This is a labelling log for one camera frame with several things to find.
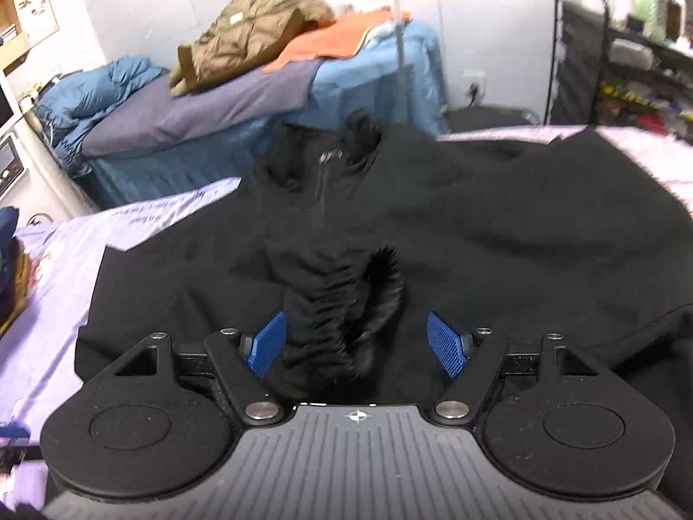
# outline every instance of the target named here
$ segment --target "white appliance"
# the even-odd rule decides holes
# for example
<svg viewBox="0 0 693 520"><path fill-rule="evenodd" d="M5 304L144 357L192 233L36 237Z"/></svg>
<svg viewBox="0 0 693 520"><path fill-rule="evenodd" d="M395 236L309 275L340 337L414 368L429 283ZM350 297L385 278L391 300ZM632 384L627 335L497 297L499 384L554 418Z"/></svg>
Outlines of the white appliance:
<svg viewBox="0 0 693 520"><path fill-rule="evenodd" d="M0 206L18 208L20 226L92 213L84 194L23 118L1 71L0 90Z"/></svg>

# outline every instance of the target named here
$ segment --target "gray ridged plate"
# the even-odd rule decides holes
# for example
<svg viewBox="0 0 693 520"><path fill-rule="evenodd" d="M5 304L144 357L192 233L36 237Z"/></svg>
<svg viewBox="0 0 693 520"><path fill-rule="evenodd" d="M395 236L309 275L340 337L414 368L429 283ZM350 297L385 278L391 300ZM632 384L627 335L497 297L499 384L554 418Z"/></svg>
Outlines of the gray ridged plate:
<svg viewBox="0 0 693 520"><path fill-rule="evenodd" d="M231 458L185 493L124 505L68 493L44 514L53 520L683 518L650 491L601 504L532 493L499 473L470 432L434 426L413 406L300 406L288 423L246 432Z"/></svg>

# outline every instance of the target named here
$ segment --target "metal screw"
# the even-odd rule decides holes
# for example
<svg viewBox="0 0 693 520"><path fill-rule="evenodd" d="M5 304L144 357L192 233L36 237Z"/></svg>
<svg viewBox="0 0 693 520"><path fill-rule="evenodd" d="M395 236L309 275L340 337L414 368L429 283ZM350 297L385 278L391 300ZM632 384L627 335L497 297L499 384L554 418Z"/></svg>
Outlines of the metal screw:
<svg viewBox="0 0 693 520"><path fill-rule="evenodd" d="M269 401L260 401L245 407L245 414L255 420L268 420L279 414L279 407Z"/></svg>
<svg viewBox="0 0 693 520"><path fill-rule="evenodd" d="M451 420L464 418L469 414L469 406L459 401L443 401L435 406L435 412L437 415Z"/></svg>

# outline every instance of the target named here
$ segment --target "black round object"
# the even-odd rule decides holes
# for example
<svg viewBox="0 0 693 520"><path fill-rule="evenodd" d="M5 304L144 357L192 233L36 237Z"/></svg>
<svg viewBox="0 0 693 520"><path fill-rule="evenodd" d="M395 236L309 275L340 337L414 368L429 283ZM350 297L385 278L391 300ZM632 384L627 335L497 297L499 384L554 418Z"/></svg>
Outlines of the black round object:
<svg viewBox="0 0 693 520"><path fill-rule="evenodd" d="M151 342L170 350L167 339ZM162 371L161 352L155 375L109 368L46 420L41 449L58 484L98 498L158 497L221 460L229 422L214 402L176 383L170 362Z"/></svg>
<svg viewBox="0 0 693 520"><path fill-rule="evenodd" d="M621 417L603 406L572 403L544 415L544 430L557 442L577 449L609 446L623 436Z"/></svg>
<svg viewBox="0 0 693 520"><path fill-rule="evenodd" d="M674 450L673 428L653 403L611 376L559 377L500 401L484 425L486 448L509 476L561 498L621 497L651 487Z"/></svg>

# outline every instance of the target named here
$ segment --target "zipper pull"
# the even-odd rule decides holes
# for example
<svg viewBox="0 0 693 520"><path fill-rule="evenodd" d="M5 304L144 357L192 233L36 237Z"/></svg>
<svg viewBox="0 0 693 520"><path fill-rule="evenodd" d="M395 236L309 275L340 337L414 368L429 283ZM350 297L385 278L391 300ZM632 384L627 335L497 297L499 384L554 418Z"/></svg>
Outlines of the zipper pull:
<svg viewBox="0 0 693 520"><path fill-rule="evenodd" d="M342 158L342 151L338 148L335 148L333 150L328 150L327 152L323 152L322 155L320 156L320 163L321 164L327 164L330 160L334 158Z"/></svg>

